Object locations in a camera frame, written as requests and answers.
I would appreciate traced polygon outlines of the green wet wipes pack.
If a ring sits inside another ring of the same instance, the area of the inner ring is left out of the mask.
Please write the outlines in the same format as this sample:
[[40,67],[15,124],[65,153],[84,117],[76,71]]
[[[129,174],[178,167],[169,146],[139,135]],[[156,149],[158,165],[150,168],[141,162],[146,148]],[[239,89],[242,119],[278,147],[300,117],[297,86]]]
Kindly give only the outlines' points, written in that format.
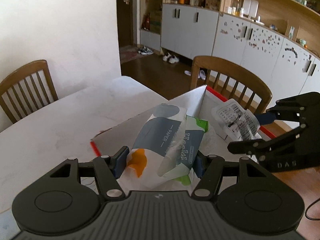
[[165,181],[175,180],[189,186],[189,173],[208,129],[207,120],[186,116],[165,151],[157,175]]

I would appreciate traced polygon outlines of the wooden chair right side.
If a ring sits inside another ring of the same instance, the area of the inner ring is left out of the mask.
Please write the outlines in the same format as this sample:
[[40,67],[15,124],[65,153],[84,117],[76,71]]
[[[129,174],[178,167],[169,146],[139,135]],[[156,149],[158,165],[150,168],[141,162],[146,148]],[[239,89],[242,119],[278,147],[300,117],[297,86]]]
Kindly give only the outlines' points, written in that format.
[[261,114],[272,99],[272,92],[262,79],[231,61],[215,56],[196,56],[191,68],[190,89],[197,87],[200,70],[207,70],[205,85],[228,99],[235,99],[244,109]]

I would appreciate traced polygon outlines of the wooden chair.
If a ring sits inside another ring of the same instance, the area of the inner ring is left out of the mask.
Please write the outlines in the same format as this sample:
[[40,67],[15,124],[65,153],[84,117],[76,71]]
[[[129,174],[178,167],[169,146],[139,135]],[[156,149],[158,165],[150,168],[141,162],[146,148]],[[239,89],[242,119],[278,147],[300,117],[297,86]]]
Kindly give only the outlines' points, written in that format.
[[228,99],[235,99],[244,109],[261,114],[272,99],[272,92],[262,79],[231,61],[215,56],[196,56],[191,68],[190,89],[197,87],[200,70],[207,70],[205,85]]
[[1,108],[13,124],[58,99],[46,60],[25,64],[1,82]]

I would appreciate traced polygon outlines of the red cardboard box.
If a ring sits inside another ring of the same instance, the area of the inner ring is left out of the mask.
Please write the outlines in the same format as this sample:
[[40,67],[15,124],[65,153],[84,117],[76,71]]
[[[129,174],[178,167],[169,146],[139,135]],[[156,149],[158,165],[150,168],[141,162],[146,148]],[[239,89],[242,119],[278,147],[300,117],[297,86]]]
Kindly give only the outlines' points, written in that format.
[[204,86],[100,132],[90,144],[97,156],[110,157],[116,177],[153,188],[187,176],[197,153],[212,154],[218,138],[259,139],[261,125],[234,99]]

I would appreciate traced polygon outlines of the wooden chair far side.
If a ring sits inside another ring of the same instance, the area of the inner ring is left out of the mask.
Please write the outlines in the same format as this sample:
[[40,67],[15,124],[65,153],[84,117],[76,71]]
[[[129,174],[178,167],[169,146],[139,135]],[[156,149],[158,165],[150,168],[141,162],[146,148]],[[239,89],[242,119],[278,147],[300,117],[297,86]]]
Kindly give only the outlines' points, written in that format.
[[46,60],[25,64],[1,82],[1,108],[13,124],[58,99]]

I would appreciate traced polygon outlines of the pair of sneakers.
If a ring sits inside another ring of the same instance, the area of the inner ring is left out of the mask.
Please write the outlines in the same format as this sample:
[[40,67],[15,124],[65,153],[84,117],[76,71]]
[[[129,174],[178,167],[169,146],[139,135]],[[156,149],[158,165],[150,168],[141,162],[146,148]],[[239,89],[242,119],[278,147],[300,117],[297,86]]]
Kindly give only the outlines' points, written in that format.
[[152,55],[153,54],[153,50],[148,48],[148,47],[146,47],[146,46],[143,46],[143,47],[140,47],[138,49],[138,53],[140,55]]

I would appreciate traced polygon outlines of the dark wooden door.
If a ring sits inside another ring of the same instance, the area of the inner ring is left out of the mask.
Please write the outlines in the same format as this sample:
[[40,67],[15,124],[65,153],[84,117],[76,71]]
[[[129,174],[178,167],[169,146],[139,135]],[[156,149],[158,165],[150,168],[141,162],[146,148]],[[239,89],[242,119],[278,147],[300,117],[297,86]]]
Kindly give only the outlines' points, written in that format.
[[117,0],[119,48],[133,45],[133,0]]

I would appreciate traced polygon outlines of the grey wall cabinet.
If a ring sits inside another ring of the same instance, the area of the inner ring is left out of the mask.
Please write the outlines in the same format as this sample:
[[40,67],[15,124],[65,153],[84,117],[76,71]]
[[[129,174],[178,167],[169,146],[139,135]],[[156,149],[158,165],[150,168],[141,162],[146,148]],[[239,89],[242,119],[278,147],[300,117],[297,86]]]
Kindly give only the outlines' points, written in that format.
[[146,0],[140,42],[159,22],[156,50],[216,56],[260,77],[279,99],[319,90],[319,7],[306,0]]

